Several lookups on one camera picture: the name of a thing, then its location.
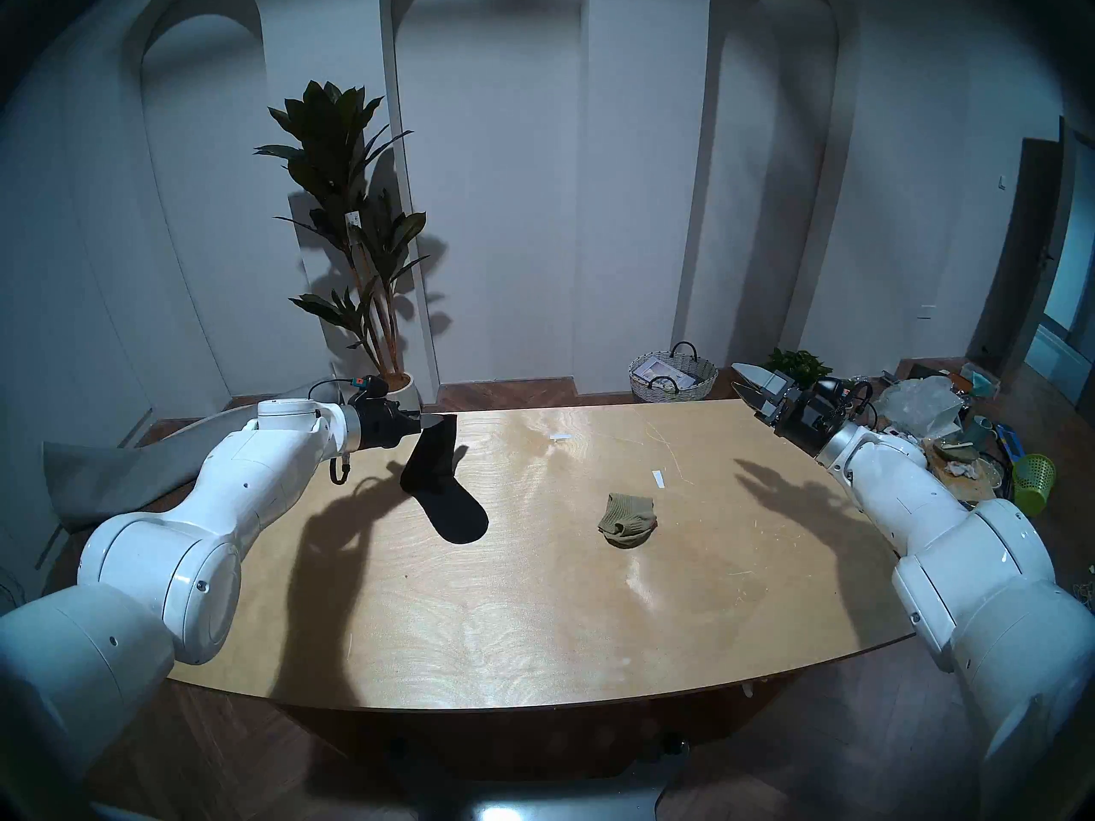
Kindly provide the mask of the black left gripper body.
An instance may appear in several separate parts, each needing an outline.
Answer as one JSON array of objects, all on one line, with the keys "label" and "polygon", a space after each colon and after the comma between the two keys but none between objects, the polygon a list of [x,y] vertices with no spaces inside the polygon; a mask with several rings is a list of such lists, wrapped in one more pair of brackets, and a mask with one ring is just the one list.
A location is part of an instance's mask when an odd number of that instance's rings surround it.
[{"label": "black left gripper body", "polygon": [[360,450],[396,448],[403,438],[414,433],[414,413],[384,397],[354,395],[348,407],[358,420]]}]

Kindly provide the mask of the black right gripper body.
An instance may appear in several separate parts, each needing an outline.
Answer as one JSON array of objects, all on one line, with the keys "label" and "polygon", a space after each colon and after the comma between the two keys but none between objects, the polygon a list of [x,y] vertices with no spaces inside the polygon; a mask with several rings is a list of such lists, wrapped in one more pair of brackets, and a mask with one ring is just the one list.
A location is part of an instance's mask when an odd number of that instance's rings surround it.
[{"label": "black right gripper body", "polygon": [[811,388],[785,397],[774,433],[802,451],[823,451],[848,423],[849,388]]}]

